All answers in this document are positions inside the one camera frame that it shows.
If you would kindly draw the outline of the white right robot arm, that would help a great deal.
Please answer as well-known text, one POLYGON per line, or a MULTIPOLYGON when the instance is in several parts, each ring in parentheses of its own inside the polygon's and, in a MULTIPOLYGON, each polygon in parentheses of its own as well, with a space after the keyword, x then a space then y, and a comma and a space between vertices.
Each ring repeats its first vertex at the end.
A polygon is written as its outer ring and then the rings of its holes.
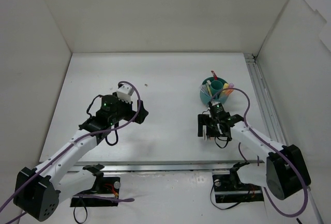
POLYGON ((223 137, 230 142, 236 140, 255 153, 263 166, 237 163, 229 175, 229 183, 235 189, 246 184, 267 188, 274 197, 284 200, 311 184, 301 150, 296 145, 286 146, 260 133, 245 123, 238 115, 199 114, 198 137, 223 137))

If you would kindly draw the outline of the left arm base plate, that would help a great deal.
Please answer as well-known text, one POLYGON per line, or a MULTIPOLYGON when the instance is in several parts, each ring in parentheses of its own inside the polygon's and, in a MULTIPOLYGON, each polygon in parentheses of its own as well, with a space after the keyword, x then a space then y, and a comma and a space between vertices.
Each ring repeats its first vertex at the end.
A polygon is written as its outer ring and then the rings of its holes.
MULTIPOLYGON (((96 195, 107 198, 118 198, 119 188, 121 186, 121 178, 119 176, 105 176, 97 187, 90 190, 79 192, 79 195, 96 195)), ((115 207, 117 202, 108 200, 78 197, 74 196, 70 200, 70 207, 115 207)))

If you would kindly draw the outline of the small white pink stapler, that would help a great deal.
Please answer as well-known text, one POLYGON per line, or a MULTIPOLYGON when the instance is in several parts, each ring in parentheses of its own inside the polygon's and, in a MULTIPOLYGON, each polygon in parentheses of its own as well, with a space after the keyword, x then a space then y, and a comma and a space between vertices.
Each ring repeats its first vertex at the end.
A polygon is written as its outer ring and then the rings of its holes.
POLYGON ((210 140, 213 138, 212 136, 213 132, 210 128, 203 128, 203 139, 204 141, 210 140))

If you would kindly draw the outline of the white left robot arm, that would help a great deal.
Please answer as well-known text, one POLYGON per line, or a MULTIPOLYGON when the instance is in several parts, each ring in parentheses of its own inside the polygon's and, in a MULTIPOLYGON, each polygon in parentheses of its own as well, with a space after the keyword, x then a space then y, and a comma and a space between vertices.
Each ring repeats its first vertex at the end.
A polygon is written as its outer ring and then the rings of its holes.
POLYGON ((47 220, 63 201, 82 191, 96 193, 103 188, 103 166, 85 166, 71 180, 65 175, 86 153, 107 141, 108 134, 122 128, 119 122, 141 124, 148 116, 143 101, 137 100, 137 110, 132 108, 129 94, 115 92, 101 96, 101 107, 79 125, 78 131, 49 160, 17 175, 13 203, 37 221, 47 220))

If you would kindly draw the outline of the orange capped clear highlighter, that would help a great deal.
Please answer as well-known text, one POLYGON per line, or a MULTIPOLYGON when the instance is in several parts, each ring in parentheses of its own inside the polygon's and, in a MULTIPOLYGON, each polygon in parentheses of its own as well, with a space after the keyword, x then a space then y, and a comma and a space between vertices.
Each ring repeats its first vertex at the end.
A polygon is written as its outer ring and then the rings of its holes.
POLYGON ((233 89, 232 88, 228 88, 227 90, 224 91, 224 94, 226 96, 230 95, 231 93, 233 92, 233 89))

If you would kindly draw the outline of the red gel pen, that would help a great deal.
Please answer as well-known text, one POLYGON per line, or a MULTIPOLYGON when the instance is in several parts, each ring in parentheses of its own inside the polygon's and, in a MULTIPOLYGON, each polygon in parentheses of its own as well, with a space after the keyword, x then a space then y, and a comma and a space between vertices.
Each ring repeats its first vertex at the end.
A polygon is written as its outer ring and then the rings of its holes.
POLYGON ((218 80, 218 77, 217 77, 216 73, 213 70, 211 71, 211 73, 213 75, 214 80, 218 80))

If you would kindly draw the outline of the yellow slim highlighter pen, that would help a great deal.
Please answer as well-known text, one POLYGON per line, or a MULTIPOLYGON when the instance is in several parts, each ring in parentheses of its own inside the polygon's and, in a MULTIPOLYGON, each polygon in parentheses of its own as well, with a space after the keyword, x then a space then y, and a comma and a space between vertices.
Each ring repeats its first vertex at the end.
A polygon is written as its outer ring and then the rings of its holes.
POLYGON ((207 89, 207 92, 208 92, 209 96, 212 97, 213 94, 212 94, 212 91, 210 89, 210 85, 208 83, 206 83, 205 86, 206 86, 206 89, 207 89))

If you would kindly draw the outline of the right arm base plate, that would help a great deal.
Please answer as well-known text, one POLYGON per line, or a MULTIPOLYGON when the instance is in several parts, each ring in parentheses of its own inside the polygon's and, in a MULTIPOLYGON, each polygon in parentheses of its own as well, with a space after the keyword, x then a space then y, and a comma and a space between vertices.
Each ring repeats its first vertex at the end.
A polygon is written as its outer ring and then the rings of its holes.
POLYGON ((230 181, 229 174, 213 174, 212 196, 218 204, 263 202, 263 192, 260 186, 239 183, 237 186, 230 181))

